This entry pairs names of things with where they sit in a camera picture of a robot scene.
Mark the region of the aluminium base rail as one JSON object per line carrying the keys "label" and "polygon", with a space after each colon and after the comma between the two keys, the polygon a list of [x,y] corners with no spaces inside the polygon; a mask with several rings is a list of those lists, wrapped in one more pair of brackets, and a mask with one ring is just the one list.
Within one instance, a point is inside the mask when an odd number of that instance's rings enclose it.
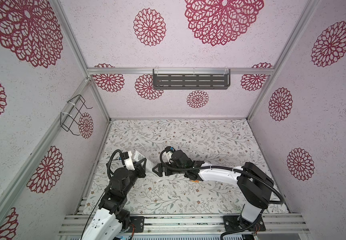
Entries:
{"label": "aluminium base rail", "polygon": [[[221,235],[226,232],[223,216],[216,214],[192,214],[192,215],[143,215],[145,225],[143,233],[135,233],[136,236],[146,235]],[[57,239],[65,239],[67,236],[80,237],[86,223],[90,223],[92,217],[88,215],[66,215],[61,225]],[[244,234],[309,234],[305,220],[301,214],[264,214],[262,215],[266,231],[250,232]]]}

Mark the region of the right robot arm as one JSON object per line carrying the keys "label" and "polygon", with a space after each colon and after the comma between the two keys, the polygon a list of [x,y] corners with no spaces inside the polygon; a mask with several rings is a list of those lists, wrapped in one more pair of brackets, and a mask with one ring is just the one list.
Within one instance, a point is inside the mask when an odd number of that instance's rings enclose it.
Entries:
{"label": "right robot arm", "polygon": [[241,222],[253,223],[270,205],[274,182],[255,164],[246,162],[241,167],[214,166],[204,161],[194,161],[183,151],[166,148],[160,153],[160,163],[152,168],[157,176],[182,174],[193,181],[215,181],[238,187],[247,203],[241,213]]}

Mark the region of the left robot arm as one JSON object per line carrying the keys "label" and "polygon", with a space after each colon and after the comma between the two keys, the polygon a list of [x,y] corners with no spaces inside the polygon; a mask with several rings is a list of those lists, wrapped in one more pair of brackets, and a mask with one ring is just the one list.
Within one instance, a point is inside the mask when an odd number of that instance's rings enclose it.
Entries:
{"label": "left robot arm", "polygon": [[118,240],[120,233],[131,233],[131,240],[139,230],[140,220],[134,224],[130,212],[124,209],[127,195],[136,181],[146,177],[147,159],[134,162],[134,170],[118,168],[110,173],[111,162],[107,163],[110,183],[105,188],[98,209],[90,223],[86,223],[81,235],[82,240]]}

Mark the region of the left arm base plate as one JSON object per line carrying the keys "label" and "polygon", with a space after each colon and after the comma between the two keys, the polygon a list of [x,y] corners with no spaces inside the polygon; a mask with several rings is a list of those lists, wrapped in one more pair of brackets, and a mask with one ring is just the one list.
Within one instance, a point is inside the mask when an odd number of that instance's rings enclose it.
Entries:
{"label": "left arm base plate", "polygon": [[130,216],[128,220],[125,221],[125,233],[143,233],[145,225],[144,216]]}

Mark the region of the grey wall shelf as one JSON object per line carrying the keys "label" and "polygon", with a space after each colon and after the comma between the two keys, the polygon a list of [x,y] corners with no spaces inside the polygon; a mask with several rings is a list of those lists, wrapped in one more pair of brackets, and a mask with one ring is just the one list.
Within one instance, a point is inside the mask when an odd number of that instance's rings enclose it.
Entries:
{"label": "grey wall shelf", "polygon": [[160,73],[153,69],[152,84],[155,90],[227,90],[231,85],[229,70],[222,74]]}

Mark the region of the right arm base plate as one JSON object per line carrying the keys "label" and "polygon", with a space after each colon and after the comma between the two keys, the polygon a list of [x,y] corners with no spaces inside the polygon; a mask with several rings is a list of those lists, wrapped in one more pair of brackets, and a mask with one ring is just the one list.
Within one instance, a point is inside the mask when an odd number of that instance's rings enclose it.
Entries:
{"label": "right arm base plate", "polygon": [[250,232],[266,231],[262,216],[259,216],[258,220],[254,221],[256,223],[254,226],[252,225],[253,223],[243,219],[240,215],[223,216],[223,221],[227,232],[242,230],[248,226],[251,226],[248,229]]}

